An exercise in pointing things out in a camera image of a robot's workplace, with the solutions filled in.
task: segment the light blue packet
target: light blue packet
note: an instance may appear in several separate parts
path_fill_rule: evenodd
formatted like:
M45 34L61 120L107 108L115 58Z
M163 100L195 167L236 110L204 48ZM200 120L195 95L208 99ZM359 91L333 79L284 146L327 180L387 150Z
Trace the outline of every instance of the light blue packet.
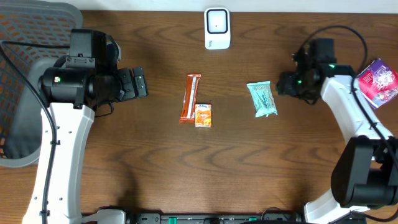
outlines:
M268 117L272 113L278 115L270 84L270 81L247 84L256 108L257 118L264 115Z

